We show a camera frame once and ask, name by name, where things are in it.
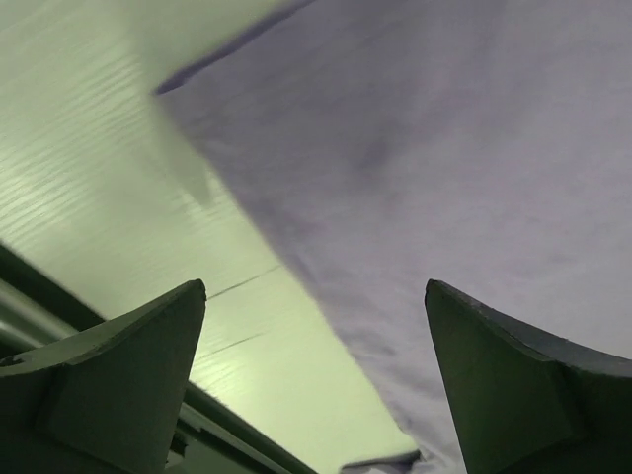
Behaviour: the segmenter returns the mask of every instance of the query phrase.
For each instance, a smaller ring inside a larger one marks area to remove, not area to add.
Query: lavender cloth
[[[161,101],[421,451],[350,472],[462,473],[430,277],[632,356],[632,2],[303,3]]]

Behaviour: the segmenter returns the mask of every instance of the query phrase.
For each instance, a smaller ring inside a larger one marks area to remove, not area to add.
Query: draped sheet
[[[158,90],[419,446],[350,472],[464,472],[430,277],[632,356],[631,19],[622,0],[299,2]]]

